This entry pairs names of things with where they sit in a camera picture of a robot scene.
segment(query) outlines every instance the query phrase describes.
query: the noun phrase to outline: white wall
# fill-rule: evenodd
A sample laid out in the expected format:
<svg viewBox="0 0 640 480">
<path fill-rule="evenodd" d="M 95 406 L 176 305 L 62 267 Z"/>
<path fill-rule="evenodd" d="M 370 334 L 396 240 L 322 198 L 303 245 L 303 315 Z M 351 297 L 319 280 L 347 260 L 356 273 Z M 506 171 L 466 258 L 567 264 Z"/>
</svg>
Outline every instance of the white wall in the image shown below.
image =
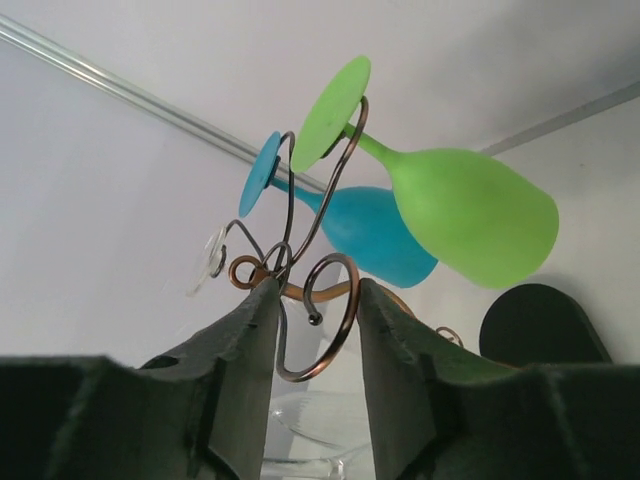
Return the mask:
<svg viewBox="0 0 640 480">
<path fill-rule="evenodd" d="M 368 131 L 406 150 L 484 148 L 640 79 L 637 0 L 184 5 L 0 0 L 0 13 L 255 146 L 298 131 L 360 53 L 373 61 Z M 345 178 L 387 182 L 360 151 Z"/>
<path fill-rule="evenodd" d="M 138 366 L 235 308 L 246 292 L 224 276 L 185 291 L 208 236 L 235 217 L 248 166 L 2 42 L 0 65 L 0 356 Z M 272 189 L 248 218 L 264 248 L 285 209 Z M 298 204 L 293 245 L 311 220 Z M 237 230 L 227 244 L 230 258 L 252 253 Z M 319 234 L 292 279 L 330 251 Z M 320 336 L 290 325 L 291 368 L 313 361 Z M 274 394 L 305 387 L 276 378 Z"/>
</svg>

